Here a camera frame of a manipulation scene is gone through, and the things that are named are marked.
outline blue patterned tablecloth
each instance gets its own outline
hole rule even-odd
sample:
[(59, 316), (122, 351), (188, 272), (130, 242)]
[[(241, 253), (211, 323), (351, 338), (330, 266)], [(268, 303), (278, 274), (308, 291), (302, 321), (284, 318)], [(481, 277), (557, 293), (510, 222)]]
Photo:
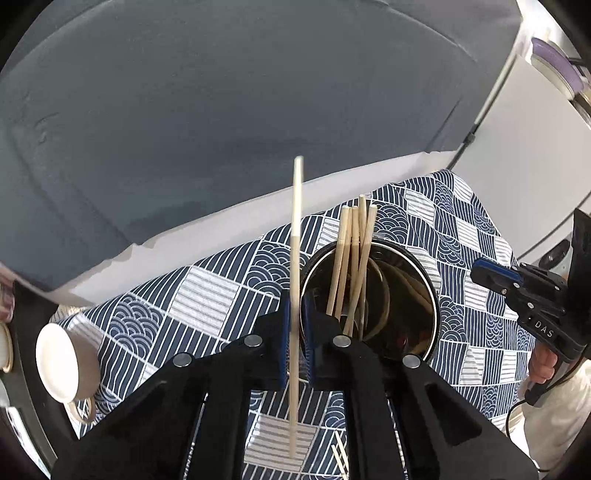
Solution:
[[(503, 298), (473, 284), (469, 271), (479, 257), (515, 264), (511, 247), (470, 187), (449, 171), (387, 184), (369, 197), (379, 207), (376, 232), (411, 251), (439, 293), (441, 335), (431, 366), (500, 427), (534, 341)], [(302, 265), (336, 239), (340, 207), (302, 220)], [(289, 238), (290, 226), (282, 226), (61, 320), (96, 346), (97, 421), (177, 352), (219, 352), (249, 333), (257, 316), (274, 311), (280, 288), (289, 286)], [(337, 445), (336, 434), (346, 444), (342, 394), (315, 392), (302, 381), (299, 421), (297, 456), (290, 458), (285, 392), (252, 394), (245, 479), (339, 476), (330, 445)], [(80, 436), (91, 428), (74, 426)]]

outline chopstick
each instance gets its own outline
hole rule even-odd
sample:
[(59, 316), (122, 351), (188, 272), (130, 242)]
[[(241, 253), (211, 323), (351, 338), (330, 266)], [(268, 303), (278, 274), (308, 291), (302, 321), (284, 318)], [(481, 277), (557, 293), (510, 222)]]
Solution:
[(349, 252), (351, 250), (351, 230), (354, 211), (349, 210), (346, 222), (345, 245), (343, 246), (343, 260), (340, 266), (339, 287), (336, 293), (335, 317), (340, 321), (340, 314), (343, 310), (343, 300), (345, 298), (345, 285), (347, 284), (347, 272), (349, 271)]
[(339, 236), (336, 241), (335, 264), (333, 266), (333, 276), (330, 282), (329, 301), (326, 305), (326, 314), (332, 315), (335, 307), (336, 292), (339, 286), (339, 274), (343, 262), (343, 250), (345, 248), (345, 237), (347, 235), (347, 223), (349, 221), (351, 208), (344, 206), (340, 210)]
[(347, 477), (347, 472), (345, 471), (345, 467), (343, 466), (343, 462), (340, 461), (340, 455), (334, 445), (330, 446), (333, 451), (333, 455), (335, 456), (336, 464), (339, 466), (340, 474), (343, 477), (343, 480), (349, 480)]
[[(350, 286), (355, 285), (357, 274), (359, 273), (359, 207), (353, 207), (351, 210), (353, 214), (353, 222), (351, 229), (351, 283)], [(351, 287), (349, 286), (349, 302), (351, 298)]]
[[(368, 221), (365, 226), (365, 233), (363, 235), (363, 245), (361, 248), (361, 257), (359, 260), (360, 272), (365, 272), (368, 267), (369, 251), (371, 249), (371, 241), (374, 234), (375, 218), (377, 212), (377, 205), (372, 205), (369, 207)], [(355, 282), (355, 286), (352, 290), (353, 293), (351, 294), (351, 299), (349, 302), (349, 314), (347, 315), (347, 321), (345, 323), (344, 332), (346, 335), (347, 332), (353, 332), (353, 315), (355, 314), (355, 309), (357, 308), (357, 303), (359, 302), (359, 296), (361, 295), (362, 286), (363, 276), (357, 275), (357, 281)]]
[(345, 468), (349, 471), (349, 459), (347, 458), (347, 451), (345, 450), (345, 446), (343, 445), (343, 440), (341, 440), (339, 432), (335, 430), (335, 437), (336, 443), (339, 444), (340, 454), (343, 456), (343, 461), (345, 463)]
[[(359, 232), (361, 236), (365, 233), (365, 226), (368, 221), (367, 201), (365, 195), (359, 195)], [(361, 285), (361, 305), (359, 306), (359, 340), (363, 340), (365, 333), (365, 289), (367, 285), (367, 272), (361, 273), (363, 275), (363, 284)]]
[(290, 238), (290, 456), (296, 456), (297, 417), (300, 402), (300, 230), (303, 157), (294, 159)]

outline white teacup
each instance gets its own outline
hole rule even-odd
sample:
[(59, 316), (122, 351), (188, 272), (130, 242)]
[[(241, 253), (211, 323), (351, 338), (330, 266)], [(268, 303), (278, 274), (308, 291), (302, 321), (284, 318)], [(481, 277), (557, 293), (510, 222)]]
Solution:
[(4, 322), (0, 322), (0, 369), (6, 374), (12, 370), (13, 357), (10, 331)]
[[(94, 394), (100, 384), (99, 361), (92, 346), (58, 324), (49, 323), (37, 337), (36, 356), (39, 376), (49, 394), (77, 421), (92, 423), (96, 415)], [(88, 400), (87, 418), (78, 412), (78, 400)]]

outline hand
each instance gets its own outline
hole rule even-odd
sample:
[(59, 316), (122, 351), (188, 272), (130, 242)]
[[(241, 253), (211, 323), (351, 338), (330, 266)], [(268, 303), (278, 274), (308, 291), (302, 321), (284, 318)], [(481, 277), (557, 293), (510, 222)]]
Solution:
[(536, 341), (530, 358), (530, 380), (536, 383), (545, 383), (553, 377), (557, 361), (558, 357), (553, 351), (544, 343)]

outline metal bolt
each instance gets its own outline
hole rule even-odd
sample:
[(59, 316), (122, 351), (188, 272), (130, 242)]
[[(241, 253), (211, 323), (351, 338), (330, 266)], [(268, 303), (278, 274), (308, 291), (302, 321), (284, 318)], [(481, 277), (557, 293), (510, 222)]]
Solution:
[(244, 345), (249, 347), (262, 345), (262, 338), (260, 335), (249, 335), (244, 339)]
[(186, 367), (187, 365), (190, 365), (191, 361), (191, 355), (189, 355), (188, 353), (180, 353), (178, 355), (175, 355), (175, 357), (173, 358), (173, 363), (175, 367)]
[(405, 355), (402, 359), (402, 364), (407, 368), (418, 368), (421, 365), (421, 361), (415, 355)]
[(333, 343), (339, 348), (346, 348), (351, 345), (351, 339), (346, 335), (337, 335), (333, 338)]

